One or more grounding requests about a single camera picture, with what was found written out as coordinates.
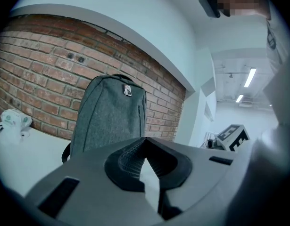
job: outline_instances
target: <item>backpack handle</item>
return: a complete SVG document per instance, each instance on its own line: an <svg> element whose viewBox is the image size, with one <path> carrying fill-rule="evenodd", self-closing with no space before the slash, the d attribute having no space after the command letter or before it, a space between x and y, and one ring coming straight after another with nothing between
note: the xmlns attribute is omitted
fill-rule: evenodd
<svg viewBox="0 0 290 226"><path fill-rule="evenodd" d="M123 74L113 74L112 76L116 76L116 77L119 77L120 79L125 79L125 80L128 80L128 81L132 81L132 79L130 79L128 76L126 75L123 75Z"/></svg>

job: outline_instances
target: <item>white ceiling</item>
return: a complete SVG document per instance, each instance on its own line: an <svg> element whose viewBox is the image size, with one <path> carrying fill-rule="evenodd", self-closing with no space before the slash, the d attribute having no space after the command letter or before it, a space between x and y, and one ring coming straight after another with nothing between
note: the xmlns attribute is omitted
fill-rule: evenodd
<svg viewBox="0 0 290 226"><path fill-rule="evenodd" d="M195 33L200 33L208 27L226 26L241 19L240 16L227 18L221 16L218 19L209 18L198 0L170 0L184 14L193 26ZM243 101L252 101L253 107L269 108L269 103L262 92L270 81L273 73L265 58L235 58L213 59L216 73L216 98L217 101L234 102L240 94L244 94ZM250 68L257 68L254 79L248 88L244 83L248 77Z"/></svg>

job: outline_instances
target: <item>black slot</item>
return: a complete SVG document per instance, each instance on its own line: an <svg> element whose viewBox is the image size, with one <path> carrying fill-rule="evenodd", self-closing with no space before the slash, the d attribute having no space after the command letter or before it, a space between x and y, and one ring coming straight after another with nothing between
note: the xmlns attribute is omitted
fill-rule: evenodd
<svg viewBox="0 0 290 226"><path fill-rule="evenodd" d="M209 160L217 162L217 163L221 163L224 165L228 165L228 166L230 166L231 163L233 162L233 160L231 160L231 159L225 159L225 158L221 158L221 157L217 157L217 156L212 156L212 157L210 157Z"/></svg>
<svg viewBox="0 0 290 226"><path fill-rule="evenodd" d="M57 214L60 212L61 208L64 206L79 182L79 180L73 178L65 178L40 204L38 209L52 218L56 218Z"/></svg>

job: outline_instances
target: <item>fluorescent light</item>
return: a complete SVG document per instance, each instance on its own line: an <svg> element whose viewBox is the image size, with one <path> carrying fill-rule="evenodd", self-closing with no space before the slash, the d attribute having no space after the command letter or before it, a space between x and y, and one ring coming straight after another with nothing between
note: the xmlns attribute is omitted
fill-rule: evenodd
<svg viewBox="0 0 290 226"><path fill-rule="evenodd" d="M254 69L254 68L251 68L250 69L249 76L248 76L247 81L245 82L244 87L249 87L249 84L252 82L252 79L254 78L254 75L256 73L256 70L257 69Z"/></svg>
<svg viewBox="0 0 290 226"><path fill-rule="evenodd" d="M236 103L239 103L242 99L243 95L239 95L238 99L236 100Z"/></svg>

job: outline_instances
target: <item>backpack zipper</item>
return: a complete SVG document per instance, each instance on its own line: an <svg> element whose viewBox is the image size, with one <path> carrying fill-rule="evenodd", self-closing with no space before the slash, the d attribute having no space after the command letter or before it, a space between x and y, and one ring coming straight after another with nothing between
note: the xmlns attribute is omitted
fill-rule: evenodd
<svg viewBox="0 0 290 226"><path fill-rule="evenodd" d="M139 119L140 119L140 137L141 137L141 112L140 112L140 106L138 106L139 109Z"/></svg>

